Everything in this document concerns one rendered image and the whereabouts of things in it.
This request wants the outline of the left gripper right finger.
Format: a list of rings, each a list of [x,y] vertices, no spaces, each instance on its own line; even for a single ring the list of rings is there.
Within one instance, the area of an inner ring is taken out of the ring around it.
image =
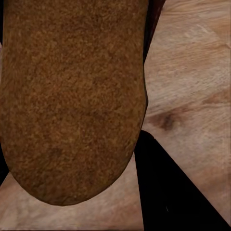
[[[141,130],[134,154],[144,231],[231,231],[149,132]]]

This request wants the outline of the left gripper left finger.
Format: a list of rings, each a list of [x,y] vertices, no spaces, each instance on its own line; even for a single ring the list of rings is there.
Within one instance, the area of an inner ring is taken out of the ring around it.
[[[6,164],[0,142],[0,186],[2,185],[9,172],[10,170]]]

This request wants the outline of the sandal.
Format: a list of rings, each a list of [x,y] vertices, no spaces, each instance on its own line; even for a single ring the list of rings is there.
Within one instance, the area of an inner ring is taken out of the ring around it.
[[[0,0],[0,142],[30,195],[77,205],[126,169],[165,1]]]

